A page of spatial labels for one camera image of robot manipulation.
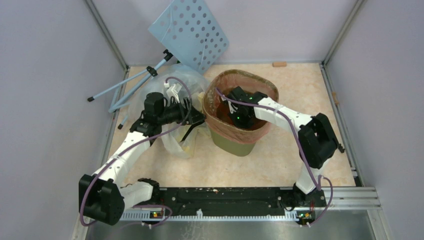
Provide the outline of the large translucent white plastic bag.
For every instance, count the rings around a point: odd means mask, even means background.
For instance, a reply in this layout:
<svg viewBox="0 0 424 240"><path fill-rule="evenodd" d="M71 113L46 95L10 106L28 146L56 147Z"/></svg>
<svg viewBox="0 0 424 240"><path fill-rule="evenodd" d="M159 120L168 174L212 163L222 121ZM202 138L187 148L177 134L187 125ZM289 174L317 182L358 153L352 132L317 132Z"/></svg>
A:
<svg viewBox="0 0 424 240"><path fill-rule="evenodd" d="M202 100L210 81L203 75L181 63L167 67L163 72L144 83L131 98L128 107L130 121L137 120L145 109L145 99L149 93L163 94L167 105L181 103L188 108L187 100L202 112ZM198 133L210 135L204 120L195 120L161 137L165 149L172 155L188 159L194 156L195 139Z"/></svg>

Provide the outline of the red translucent trash bag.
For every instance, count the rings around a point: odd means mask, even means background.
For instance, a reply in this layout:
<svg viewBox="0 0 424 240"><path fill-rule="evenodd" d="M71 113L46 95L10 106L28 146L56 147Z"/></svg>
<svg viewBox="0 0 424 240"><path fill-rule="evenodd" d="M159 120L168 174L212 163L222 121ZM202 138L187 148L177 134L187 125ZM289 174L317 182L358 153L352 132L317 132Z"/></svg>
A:
<svg viewBox="0 0 424 240"><path fill-rule="evenodd" d="M232 123L219 119L217 116L221 98L215 88L220 89L224 95L227 95L230 90L238 86L248 93L261 92L274 101L279 101L278 88L271 81L244 70L225 70L213 79L204 93L202 107L206 115L205 121L210 130L232 142L254 144L268 133L271 123L262 121L253 130L247 130L238 128Z"/></svg>

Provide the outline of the green mesh trash bin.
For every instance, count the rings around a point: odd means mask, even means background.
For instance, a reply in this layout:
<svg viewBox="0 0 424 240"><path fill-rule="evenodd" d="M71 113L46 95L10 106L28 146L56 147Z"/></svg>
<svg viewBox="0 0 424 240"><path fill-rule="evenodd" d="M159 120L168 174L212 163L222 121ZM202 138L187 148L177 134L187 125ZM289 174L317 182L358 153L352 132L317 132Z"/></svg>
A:
<svg viewBox="0 0 424 240"><path fill-rule="evenodd" d="M228 114L230 113L228 104L224 104L222 102L222 99L220 98L220 105L218 106L217 110L217 117L225 121L227 123L233 124ZM255 119L254 125L251 128L244 129L244 130L253 130L255 127L258 127L259 124L262 122L262 120ZM250 152L253 150L256 143L250 143L250 144L240 144L234 141L230 141L226 139L225 137L222 137L221 135L217 134L216 132L210 130L211 138L213 143L221 148L222 150L233 154L238 157L244 157L250 154Z"/></svg>

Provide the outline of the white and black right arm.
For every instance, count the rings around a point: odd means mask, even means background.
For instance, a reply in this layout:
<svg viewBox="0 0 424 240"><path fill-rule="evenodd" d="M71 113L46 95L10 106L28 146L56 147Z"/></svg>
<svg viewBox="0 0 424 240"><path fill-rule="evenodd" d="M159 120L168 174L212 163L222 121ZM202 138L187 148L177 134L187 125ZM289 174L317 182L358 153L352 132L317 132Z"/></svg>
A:
<svg viewBox="0 0 424 240"><path fill-rule="evenodd" d="M261 120L293 134L303 162L293 200L307 206L314 198L313 191L322 188L322 171L328 160L336 151L344 152L329 118L323 113L309 115L292 110L262 92L248 94L239 86L227 95L215 91L228 104L229 118L237 128L247 130L255 120Z"/></svg>

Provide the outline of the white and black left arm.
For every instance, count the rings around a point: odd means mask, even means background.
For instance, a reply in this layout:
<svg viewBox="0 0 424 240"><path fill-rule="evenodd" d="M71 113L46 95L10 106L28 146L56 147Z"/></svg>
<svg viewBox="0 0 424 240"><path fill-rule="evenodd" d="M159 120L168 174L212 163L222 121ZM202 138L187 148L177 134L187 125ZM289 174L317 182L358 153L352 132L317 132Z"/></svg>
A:
<svg viewBox="0 0 424 240"><path fill-rule="evenodd" d="M109 160L93 174L83 175L78 183L80 222L87 226L85 217L108 225L115 225L124 211L144 202L154 207L160 202L157 183L140 180L123 186L122 183L138 158L158 137L171 133L163 126L175 123L198 126L206 119L189 97L179 101L174 96L166 99L160 92L147 94L144 110L132 124L124 141Z"/></svg>

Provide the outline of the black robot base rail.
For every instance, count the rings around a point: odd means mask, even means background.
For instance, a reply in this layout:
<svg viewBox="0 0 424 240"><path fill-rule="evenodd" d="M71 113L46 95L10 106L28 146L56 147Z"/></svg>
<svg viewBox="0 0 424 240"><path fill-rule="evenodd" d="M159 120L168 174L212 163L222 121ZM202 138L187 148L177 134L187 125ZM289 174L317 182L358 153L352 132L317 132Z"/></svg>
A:
<svg viewBox="0 0 424 240"><path fill-rule="evenodd" d="M310 219L316 210L325 209L328 202L323 190L303 193L291 187L160 187L159 183L140 179L153 185L149 200L134 208L149 209L151 216L250 218L278 217L294 214L294 218Z"/></svg>

